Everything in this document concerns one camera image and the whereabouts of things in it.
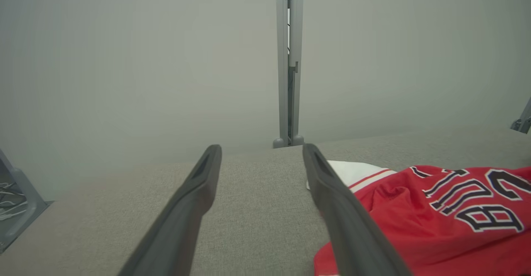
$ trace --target fabric texture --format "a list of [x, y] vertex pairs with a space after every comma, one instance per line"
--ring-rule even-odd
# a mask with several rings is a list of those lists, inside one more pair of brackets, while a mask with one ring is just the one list
[[[412, 166], [370, 180], [349, 188], [413, 274], [531, 273], [531, 167]], [[316, 276], [339, 274], [330, 243], [314, 266]]]
[[[317, 146], [327, 159], [396, 171], [418, 164], [531, 166], [531, 137], [509, 129], [430, 130]], [[117, 274], [194, 164], [102, 176], [70, 192], [0, 256], [0, 274]], [[301, 146], [224, 155], [192, 274], [312, 274], [313, 257], [329, 237], [306, 181]]]

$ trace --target white cloth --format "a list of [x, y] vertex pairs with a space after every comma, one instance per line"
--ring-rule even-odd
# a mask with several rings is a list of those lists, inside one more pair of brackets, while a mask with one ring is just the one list
[[[396, 173], [396, 171], [388, 168], [381, 168], [360, 162], [328, 161], [328, 164], [330, 164], [337, 176], [339, 176], [341, 181], [352, 192], [358, 191], [374, 181]], [[308, 181], [306, 181], [306, 188], [309, 189]]]

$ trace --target basketball jersey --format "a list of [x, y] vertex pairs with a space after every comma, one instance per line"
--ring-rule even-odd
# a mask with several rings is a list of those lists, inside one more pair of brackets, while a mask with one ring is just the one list
[[[413, 274], [531, 274], [531, 167], [414, 166], [341, 179]], [[315, 255], [314, 271], [338, 274], [330, 243]]]

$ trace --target white stripe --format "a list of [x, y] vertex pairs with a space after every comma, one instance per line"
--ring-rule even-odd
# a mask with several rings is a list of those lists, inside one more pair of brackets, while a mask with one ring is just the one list
[[383, 178], [385, 178], [387, 176], [390, 176], [391, 174], [395, 174], [395, 173], [396, 173], [396, 171], [393, 171], [393, 170], [382, 172], [382, 173], [378, 174], [377, 176], [373, 176], [372, 178], [366, 179], [366, 180], [362, 181], [361, 183], [353, 186], [351, 188], [351, 192], [355, 193], [356, 191], [358, 191], [360, 189], [363, 189], [364, 187], [367, 187], [368, 185], [374, 183], [375, 181], [381, 180], [381, 179], [383, 179]]
[[387, 169], [359, 162], [328, 161], [328, 164], [347, 187]]

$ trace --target gray metal frame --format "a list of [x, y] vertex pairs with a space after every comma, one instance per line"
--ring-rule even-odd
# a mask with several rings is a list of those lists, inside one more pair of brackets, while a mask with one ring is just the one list
[[273, 148], [288, 146], [288, 0], [277, 0], [278, 110], [280, 138]]
[[531, 128], [531, 98], [527, 101], [527, 105], [520, 118], [515, 120], [511, 125], [511, 129], [525, 134], [529, 132], [529, 128]]
[[300, 71], [302, 55], [303, 0], [290, 0], [290, 72], [293, 73], [292, 145], [304, 144], [298, 133], [300, 104]]
[[14, 168], [7, 160], [7, 157], [0, 149], [0, 161], [6, 166], [11, 178], [17, 183], [18, 187], [24, 193], [28, 200], [26, 211], [19, 217], [12, 217], [17, 221], [7, 229], [7, 231], [0, 233], [0, 254], [46, 209], [48, 204], [42, 200], [39, 193], [24, 172], [20, 169]]

